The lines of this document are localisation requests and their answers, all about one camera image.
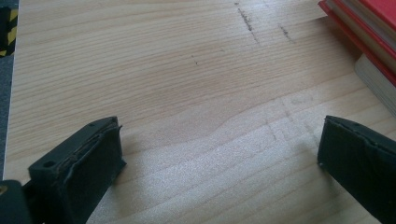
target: light wood surface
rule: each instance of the light wood surface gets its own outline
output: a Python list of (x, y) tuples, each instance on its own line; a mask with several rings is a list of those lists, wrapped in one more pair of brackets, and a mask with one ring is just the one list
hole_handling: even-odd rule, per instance
[(6, 178), (115, 115), (128, 165), (89, 223), (376, 223), (318, 142), (396, 119), (317, 2), (21, 0)]

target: stack of books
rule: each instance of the stack of books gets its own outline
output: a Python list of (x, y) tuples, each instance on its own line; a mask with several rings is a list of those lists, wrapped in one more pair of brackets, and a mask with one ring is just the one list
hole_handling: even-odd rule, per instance
[(396, 0), (323, 0), (319, 5), (361, 49), (356, 74), (396, 117)]

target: yellow and black tape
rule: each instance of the yellow and black tape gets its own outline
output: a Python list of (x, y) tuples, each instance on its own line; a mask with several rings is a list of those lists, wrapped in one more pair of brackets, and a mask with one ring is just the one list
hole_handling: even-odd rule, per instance
[(0, 7), (0, 57), (14, 53), (17, 37), (18, 10)]

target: wooden table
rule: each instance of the wooden table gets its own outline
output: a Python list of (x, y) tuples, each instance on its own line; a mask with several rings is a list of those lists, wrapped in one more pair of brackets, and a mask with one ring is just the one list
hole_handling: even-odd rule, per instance
[(326, 115), (396, 139), (318, 0), (21, 1), (6, 178), (116, 115), (89, 223), (375, 223), (316, 165)]

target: gray floor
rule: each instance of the gray floor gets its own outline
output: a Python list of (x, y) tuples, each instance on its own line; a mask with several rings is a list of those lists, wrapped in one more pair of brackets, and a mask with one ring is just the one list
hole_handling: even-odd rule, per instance
[[(0, 7), (17, 8), (18, 3), (18, 0), (0, 0)], [(0, 179), (3, 179), (4, 172), (13, 64), (13, 56), (0, 58)]]

